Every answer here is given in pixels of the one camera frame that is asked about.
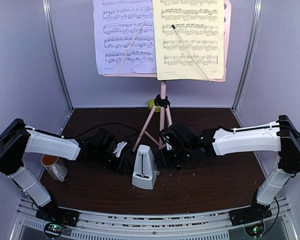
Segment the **grey metronome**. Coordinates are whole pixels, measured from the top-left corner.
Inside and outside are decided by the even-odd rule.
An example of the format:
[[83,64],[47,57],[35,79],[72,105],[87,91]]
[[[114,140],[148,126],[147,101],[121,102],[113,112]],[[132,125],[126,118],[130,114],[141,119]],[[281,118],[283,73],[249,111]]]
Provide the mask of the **grey metronome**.
[[159,174],[151,148],[148,145],[140,145],[135,157],[132,185],[143,190],[153,190]]

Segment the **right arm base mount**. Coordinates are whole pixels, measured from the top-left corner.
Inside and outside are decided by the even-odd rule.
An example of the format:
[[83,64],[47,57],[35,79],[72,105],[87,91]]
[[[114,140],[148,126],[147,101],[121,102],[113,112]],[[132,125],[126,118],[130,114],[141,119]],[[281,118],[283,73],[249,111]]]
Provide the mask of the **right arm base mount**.
[[272,212],[267,206],[262,207],[244,207],[240,209],[231,210],[229,218],[232,226],[245,225],[253,222],[259,222],[264,218],[272,216]]

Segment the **patterned mug orange inside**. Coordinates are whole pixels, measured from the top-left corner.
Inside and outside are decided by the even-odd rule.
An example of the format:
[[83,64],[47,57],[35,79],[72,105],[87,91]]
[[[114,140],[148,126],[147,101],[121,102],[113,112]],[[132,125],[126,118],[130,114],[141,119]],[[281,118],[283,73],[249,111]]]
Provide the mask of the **patterned mug orange inside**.
[[41,164],[55,181],[61,183],[65,181],[68,170],[63,162],[63,158],[45,154],[41,158]]

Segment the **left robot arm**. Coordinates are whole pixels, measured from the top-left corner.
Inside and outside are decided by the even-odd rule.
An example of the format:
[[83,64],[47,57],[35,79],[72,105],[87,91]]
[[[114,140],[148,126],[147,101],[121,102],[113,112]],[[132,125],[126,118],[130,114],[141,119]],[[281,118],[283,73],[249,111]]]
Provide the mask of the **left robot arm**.
[[129,141],[95,126],[96,133],[82,140],[79,135],[67,138],[28,126],[20,118],[14,119],[0,134],[0,172],[22,189],[51,222],[62,218],[62,211],[51,193],[23,162],[25,153],[42,154],[68,161],[97,163],[117,174],[130,174],[133,166],[122,153]]

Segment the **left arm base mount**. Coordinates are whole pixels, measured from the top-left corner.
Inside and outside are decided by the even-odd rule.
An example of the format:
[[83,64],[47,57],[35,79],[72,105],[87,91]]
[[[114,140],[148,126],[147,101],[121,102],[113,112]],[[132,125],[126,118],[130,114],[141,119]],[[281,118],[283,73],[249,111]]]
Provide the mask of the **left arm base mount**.
[[65,208],[59,208],[57,212],[53,212],[51,215],[43,214],[43,211],[37,210],[35,217],[47,222],[52,222],[58,225],[75,227],[79,220],[80,213],[75,210],[69,210]]

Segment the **green bowl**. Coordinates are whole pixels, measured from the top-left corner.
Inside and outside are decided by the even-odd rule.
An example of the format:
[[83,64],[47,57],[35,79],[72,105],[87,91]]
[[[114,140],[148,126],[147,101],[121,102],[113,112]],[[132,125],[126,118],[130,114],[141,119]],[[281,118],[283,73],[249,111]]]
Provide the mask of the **green bowl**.
[[153,108],[155,108],[154,113],[159,113],[161,111],[161,106],[160,105],[155,105],[155,100],[154,99],[150,99],[147,102],[147,107],[148,107],[150,112],[152,111]]

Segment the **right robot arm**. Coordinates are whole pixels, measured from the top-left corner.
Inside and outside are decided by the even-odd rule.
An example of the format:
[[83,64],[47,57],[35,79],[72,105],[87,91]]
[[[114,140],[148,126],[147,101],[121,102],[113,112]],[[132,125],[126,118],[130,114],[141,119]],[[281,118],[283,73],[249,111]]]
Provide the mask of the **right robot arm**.
[[200,135],[176,122],[161,130],[159,135],[176,165],[190,159],[203,160],[234,153],[276,152],[278,161],[246,210],[251,221],[258,220],[289,179],[300,172],[300,133],[287,115],[263,125],[204,129]]

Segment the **aluminium front rail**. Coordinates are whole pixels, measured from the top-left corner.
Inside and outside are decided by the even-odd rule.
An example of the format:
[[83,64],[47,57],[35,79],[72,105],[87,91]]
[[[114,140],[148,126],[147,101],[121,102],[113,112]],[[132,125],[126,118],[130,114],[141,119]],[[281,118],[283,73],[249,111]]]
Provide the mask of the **aluminium front rail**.
[[270,205],[270,216],[234,225],[230,211],[133,215],[76,210],[73,226],[64,225],[55,240],[297,240],[288,201]]

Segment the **lavender sheet music paper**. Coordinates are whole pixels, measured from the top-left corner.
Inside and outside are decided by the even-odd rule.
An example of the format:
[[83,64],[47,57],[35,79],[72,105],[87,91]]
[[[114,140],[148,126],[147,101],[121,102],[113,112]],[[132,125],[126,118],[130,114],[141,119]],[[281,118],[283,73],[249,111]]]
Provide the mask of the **lavender sheet music paper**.
[[95,0],[93,21],[99,75],[156,73],[152,1]]

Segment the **pink music stand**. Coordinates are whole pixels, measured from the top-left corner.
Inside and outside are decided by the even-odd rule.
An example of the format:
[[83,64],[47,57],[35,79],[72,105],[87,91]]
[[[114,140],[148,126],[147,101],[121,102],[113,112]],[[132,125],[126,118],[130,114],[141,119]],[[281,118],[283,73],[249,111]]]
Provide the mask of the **pink music stand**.
[[[224,65],[227,65],[227,57],[229,50],[229,39],[230,39],[230,28],[231,28],[231,14],[232,14],[232,4],[229,0],[224,1]],[[154,98],[154,103],[157,106],[160,106],[160,120],[159,120],[159,130],[165,128],[165,124],[167,123],[169,126],[173,124],[171,110],[170,110],[170,102],[167,97],[167,82],[165,80],[160,82],[160,94],[158,94]],[[134,147],[131,151],[134,154],[137,150],[137,146],[140,143],[142,137],[144,135],[148,136],[156,145],[158,145],[158,150],[166,148],[165,143],[159,139],[156,140],[149,132],[147,132],[147,127],[154,115],[155,107],[150,111],[147,120],[145,121],[139,136],[134,144]]]

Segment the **yellowed sheet music paper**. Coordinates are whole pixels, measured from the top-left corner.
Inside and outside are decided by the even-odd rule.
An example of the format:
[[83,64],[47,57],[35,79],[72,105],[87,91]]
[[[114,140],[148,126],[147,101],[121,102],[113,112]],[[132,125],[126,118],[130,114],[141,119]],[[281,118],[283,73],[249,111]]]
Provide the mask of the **yellowed sheet music paper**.
[[225,2],[154,0],[152,7],[157,79],[223,82]]

